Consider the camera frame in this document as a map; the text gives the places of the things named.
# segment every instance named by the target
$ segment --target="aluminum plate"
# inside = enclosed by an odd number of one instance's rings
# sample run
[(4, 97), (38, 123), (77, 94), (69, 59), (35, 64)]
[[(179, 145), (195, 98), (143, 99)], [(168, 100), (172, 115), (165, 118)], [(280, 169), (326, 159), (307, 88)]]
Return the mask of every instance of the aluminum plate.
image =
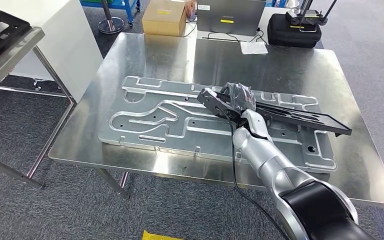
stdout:
[[(103, 123), (99, 139), (107, 144), (162, 151), (195, 158), (232, 160), (229, 123), (197, 101), (205, 85), (127, 76)], [(220, 86), (209, 86), (220, 91)], [(320, 112), (315, 97), (254, 90), (258, 102)], [(274, 144), (307, 172), (336, 170), (327, 132), (272, 122)], [(237, 150), (235, 160), (248, 164)]]

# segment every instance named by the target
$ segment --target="black case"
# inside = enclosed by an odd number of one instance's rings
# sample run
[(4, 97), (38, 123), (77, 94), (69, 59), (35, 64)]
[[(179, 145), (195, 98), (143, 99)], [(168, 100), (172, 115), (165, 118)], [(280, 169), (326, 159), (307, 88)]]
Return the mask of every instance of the black case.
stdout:
[(267, 26), (268, 44), (309, 49), (314, 48), (322, 37), (322, 31), (319, 25), (310, 26), (310, 28), (314, 27), (316, 29), (315, 32), (302, 32), (299, 28), (291, 27), (291, 23), (286, 19), (284, 14), (273, 14)]

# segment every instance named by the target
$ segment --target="yellow tape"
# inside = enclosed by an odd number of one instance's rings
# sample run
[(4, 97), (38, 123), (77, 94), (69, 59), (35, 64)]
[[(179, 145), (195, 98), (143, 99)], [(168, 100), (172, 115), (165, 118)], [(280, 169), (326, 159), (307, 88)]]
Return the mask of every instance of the yellow tape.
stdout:
[(232, 20), (224, 20), (224, 19), (221, 19), (220, 22), (226, 23), (226, 24), (232, 24), (233, 23)]
[(174, 238), (169, 236), (161, 236), (157, 234), (151, 234), (146, 230), (143, 230), (142, 240), (181, 240), (180, 238)]
[(157, 14), (164, 14), (164, 15), (169, 15), (170, 12), (169, 11), (161, 11), (161, 10), (158, 10), (156, 11)]

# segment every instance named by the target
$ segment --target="white paper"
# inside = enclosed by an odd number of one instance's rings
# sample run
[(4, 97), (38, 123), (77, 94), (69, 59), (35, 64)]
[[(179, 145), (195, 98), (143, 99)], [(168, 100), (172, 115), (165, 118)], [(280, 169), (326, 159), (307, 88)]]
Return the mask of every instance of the white paper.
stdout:
[(242, 54), (268, 54), (266, 44), (263, 41), (257, 42), (240, 42)]
[(209, 10), (210, 10), (210, 5), (202, 5), (202, 4), (198, 4), (198, 10), (209, 11)]

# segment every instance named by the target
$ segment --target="metal pole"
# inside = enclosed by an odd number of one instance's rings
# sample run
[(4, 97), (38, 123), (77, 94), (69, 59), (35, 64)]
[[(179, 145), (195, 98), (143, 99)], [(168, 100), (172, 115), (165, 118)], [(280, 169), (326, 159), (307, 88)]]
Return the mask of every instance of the metal pole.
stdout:
[(42, 53), (42, 51), (38, 48), (38, 46), (35, 46), (33, 48), (34, 54), (36, 54), (37, 58), (39, 58), (40, 62), (43, 64), (43, 66), (46, 68), (46, 70), (49, 72), (50, 76), (55, 80), (58, 87), (61, 88), (62, 92), (68, 97), (70, 102), (74, 102), (73, 96), (70, 94), (70, 91), (66, 88), (63, 81), (61, 81), (61, 78), (58, 76), (57, 72), (52, 68), (49, 61), (46, 59), (45, 55)]
[(106, 21), (108, 22), (109, 30), (113, 32), (115, 30), (113, 19), (111, 18), (110, 8), (108, 7), (107, 0), (101, 0), (103, 12), (105, 13)]
[(43, 187), (43, 185), (38, 181), (28, 178), (26, 175), (22, 174), (21, 172), (18, 172), (1, 162), (0, 162), (0, 171), (34, 188), (41, 189)]
[(45, 58), (45, 56), (43, 55), (41, 50), (37, 46), (35, 46), (33, 48), (33, 52), (39, 58), (40, 62), (43, 64), (43, 66), (49, 72), (51, 77), (55, 80), (56, 84), (61, 88), (64, 95), (67, 96), (68, 100), (70, 101), (70, 104), (68, 105), (67, 109), (64, 111), (64, 114), (62, 115), (59, 122), (56, 124), (56, 127), (53, 129), (50, 137), (48, 138), (48, 140), (45, 143), (45, 146), (40, 151), (39, 156), (36, 158), (36, 161), (34, 161), (33, 166), (28, 171), (27, 177), (29, 179), (31, 179), (33, 177), (33, 175), (35, 174), (35, 172), (38, 169), (39, 165), (41, 164), (43, 158), (45, 157), (45, 154), (47, 153), (48, 149), (51, 147), (52, 142), (54, 141), (55, 137), (57, 136), (58, 132), (60, 131), (60, 128), (63, 126), (67, 116), (70, 114), (70, 111), (72, 110), (72, 108), (76, 105), (76, 102), (74, 101), (73, 96), (71, 96), (69, 90), (63, 84), (63, 81), (61, 81), (60, 77), (55, 72), (55, 70), (52, 68), (51, 64)]
[(17, 93), (25, 93), (25, 94), (45, 95), (45, 96), (51, 96), (51, 97), (61, 97), (61, 98), (67, 97), (63, 93), (50, 92), (50, 91), (35, 91), (35, 90), (22, 89), (17, 87), (10, 87), (10, 86), (0, 86), (0, 90), (17, 92)]
[(122, 187), (120, 187), (119, 183), (111, 176), (111, 174), (102, 168), (95, 168), (95, 170), (106, 180), (106, 182), (114, 189), (117, 193), (119, 193), (124, 199), (129, 199), (129, 194), (124, 191)]
[(110, 7), (107, 0), (100, 0), (102, 3), (105, 19), (98, 23), (98, 29), (103, 34), (115, 34), (123, 30), (125, 22), (119, 17), (111, 17)]
[(122, 189), (125, 188), (125, 184), (126, 184), (126, 180), (127, 180), (127, 174), (129, 174), (128, 172), (123, 172), (123, 176), (121, 177), (121, 180), (120, 180), (120, 187)]

